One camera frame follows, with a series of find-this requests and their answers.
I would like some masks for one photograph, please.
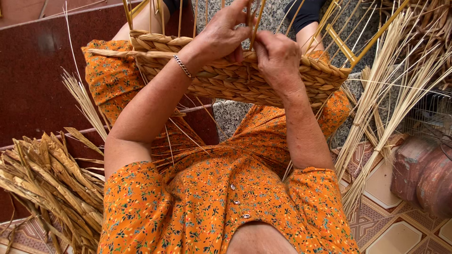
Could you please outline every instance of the orange dress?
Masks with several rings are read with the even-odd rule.
[[[86,80],[94,101],[114,123],[144,86],[133,58],[94,56],[88,48],[130,50],[127,41],[84,47]],[[329,136],[350,105],[335,92],[319,119]],[[283,109],[254,105],[233,137],[206,146],[183,118],[153,142],[153,161],[125,165],[105,184],[104,224],[98,252],[225,253],[237,228],[249,221],[273,225],[299,253],[359,253],[342,211],[332,170],[294,169]]]

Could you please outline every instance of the woman's right hand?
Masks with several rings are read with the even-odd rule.
[[[259,71],[265,80],[278,93],[283,103],[293,97],[306,94],[301,80],[301,50],[296,42],[287,36],[270,31],[260,31],[253,44],[256,51]]]

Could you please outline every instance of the woman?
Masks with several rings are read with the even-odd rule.
[[[86,52],[129,50],[127,29],[113,41],[92,41],[83,49],[91,93],[114,124],[105,143],[99,253],[359,253],[325,142],[349,105],[335,93],[319,126],[298,72],[306,47],[281,34],[257,34],[259,69],[285,110],[253,106],[229,140],[206,146],[182,118],[168,119],[190,76],[204,65],[227,55],[241,62],[240,43],[251,28],[234,26],[245,22],[247,1],[217,12],[177,54],[178,61],[171,59],[146,86],[133,58]],[[167,6],[165,12],[169,17]],[[135,29],[146,29],[148,13],[137,16]],[[154,24],[159,20],[152,18]],[[309,25],[298,28],[303,34]],[[290,160],[294,172],[282,183]]]

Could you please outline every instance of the braided water hyacinth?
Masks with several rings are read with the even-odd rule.
[[[90,52],[105,56],[134,56],[143,79],[149,82],[163,69],[173,54],[179,52],[192,38],[132,30],[130,41],[135,51]],[[314,111],[323,105],[331,93],[339,89],[351,71],[349,68],[337,68],[307,56],[301,57],[299,70]],[[244,52],[241,64],[222,58],[204,66],[196,74],[187,94],[283,108],[281,98],[259,72],[255,52]]]

